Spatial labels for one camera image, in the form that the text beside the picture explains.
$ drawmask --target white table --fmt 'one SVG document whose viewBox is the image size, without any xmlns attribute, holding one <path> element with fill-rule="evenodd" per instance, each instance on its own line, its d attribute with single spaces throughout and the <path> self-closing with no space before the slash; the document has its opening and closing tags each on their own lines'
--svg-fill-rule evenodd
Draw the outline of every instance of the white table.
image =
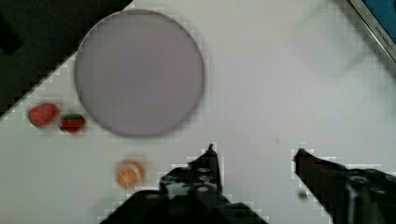
<svg viewBox="0 0 396 224">
<path fill-rule="evenodd" d="M 134 5 L 186 22 L 202 44 L 208 91 L 199 111 L 178 132 L 155 139 L 121 138 L 91 120 L 78 136 L 40 131 L 26 118 L 30 105 L 59 101 L 64 113 L 83 112 L 72 57 L 0 122 L 1 223 L 98 223 L 134 193 L 115 182 L 118 161 L 146 160 L 143 187 L 156 189 L 161 175 L 210 142 L 224 193 L 274 224 L 329 223 L 312 195 L 306 203 L 297 197 L 290 159 L 298 147 L 396 171 L 395 83 L 332 1 Z"/>
</svg>

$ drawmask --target food item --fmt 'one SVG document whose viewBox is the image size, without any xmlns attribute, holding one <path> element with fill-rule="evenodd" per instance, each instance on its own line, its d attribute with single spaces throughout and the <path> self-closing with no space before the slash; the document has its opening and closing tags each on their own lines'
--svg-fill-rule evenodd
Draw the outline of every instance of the food item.
<svg viewBox="0 0 396 224">
<path fill-rule="evenodd" d="M 31 108 L 28 112 L 30 122 L 37 128 L 45 128 L 59 116 L 59 107 L 55 104 L 44 103 Z"/>
<path fill-rule="evenodd" d="M 117 182 L 125 189 L 134 187 L 143 180 L 145 170 L 137 161 L 124 161 L 117 173 Z"/>
<path fill-rule="evenodd" d="M 68 114 L 62 117 L 61 130 L 68 133 L 78 133 L 85 127 L 85 119 L 80 114 Z"/>
</svg>

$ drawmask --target plate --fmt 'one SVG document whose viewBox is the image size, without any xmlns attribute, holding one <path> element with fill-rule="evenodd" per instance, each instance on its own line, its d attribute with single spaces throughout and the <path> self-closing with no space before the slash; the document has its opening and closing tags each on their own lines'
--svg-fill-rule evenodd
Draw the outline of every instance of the plate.
<svg viewBox="0 0 396 224">
<path fill-rule="evenodd" d="M 166 134 L 189 119 L 205 89 L 196 42 L 162 13 L 133 9 L 97 23 L 78 49 L 78 99 L 112 133 Z"/>
</svg>

